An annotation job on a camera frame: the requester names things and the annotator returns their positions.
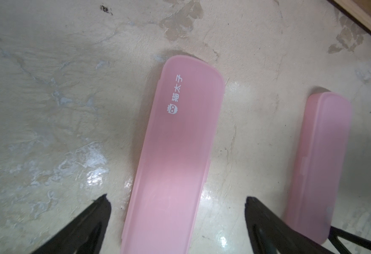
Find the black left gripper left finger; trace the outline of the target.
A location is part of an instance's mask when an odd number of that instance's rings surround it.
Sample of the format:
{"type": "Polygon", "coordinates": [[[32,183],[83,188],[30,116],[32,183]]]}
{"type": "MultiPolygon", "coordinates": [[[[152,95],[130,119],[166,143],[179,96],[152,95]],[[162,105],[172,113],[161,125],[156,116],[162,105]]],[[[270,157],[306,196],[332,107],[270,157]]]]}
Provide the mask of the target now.
{"type": "Polygon", "coordinates": [[[106,194],[96,199],[34,254],[98,254],[111,215],[106,194]]]}

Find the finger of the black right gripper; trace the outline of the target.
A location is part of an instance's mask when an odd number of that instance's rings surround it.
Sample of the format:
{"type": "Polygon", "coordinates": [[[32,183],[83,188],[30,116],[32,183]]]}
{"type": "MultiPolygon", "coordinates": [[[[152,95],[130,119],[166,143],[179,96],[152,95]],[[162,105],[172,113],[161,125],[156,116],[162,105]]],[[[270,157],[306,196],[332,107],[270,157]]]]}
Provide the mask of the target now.
{"type": "Polygon", "coordinates": [[[330,227],[328,240],[331,242],[331,244],[336,248],[336,250],[340,254],[350,254],[349,250],[340,241],[340,238],[371,251],[371,241],[361,238],[359,236],[353,235],[341,229],[335,228],[333,226],[330,227]]]}

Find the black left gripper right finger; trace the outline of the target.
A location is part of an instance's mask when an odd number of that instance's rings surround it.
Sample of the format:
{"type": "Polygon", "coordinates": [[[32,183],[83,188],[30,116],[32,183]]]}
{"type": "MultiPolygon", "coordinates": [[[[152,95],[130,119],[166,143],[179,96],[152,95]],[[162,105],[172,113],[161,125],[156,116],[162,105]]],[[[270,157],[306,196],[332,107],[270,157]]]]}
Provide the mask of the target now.
{"type": "Polygon", "coordinates": [[[330,254],[331,251],[295,232],[259,199],[248,196],[245,221],[255,254],[330,254]]]}

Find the pink pencil case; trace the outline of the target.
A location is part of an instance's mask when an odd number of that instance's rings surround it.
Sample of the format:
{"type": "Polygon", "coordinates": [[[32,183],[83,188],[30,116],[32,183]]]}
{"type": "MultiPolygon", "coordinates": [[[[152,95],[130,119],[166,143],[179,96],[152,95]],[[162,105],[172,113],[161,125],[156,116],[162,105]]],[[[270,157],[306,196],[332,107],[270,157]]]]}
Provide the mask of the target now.
{"type": "Polygon", "coordinates": [[[123,254],[186,254],[225,92],[209,64],[177,55],[163,66],[122,233],[123,254]]]}
{"type": "Polygon", "coordinates": [[[339,94],[307,99],[284,221],[317,244],[329,235],[351,118],[351,103],[339,94]]]}

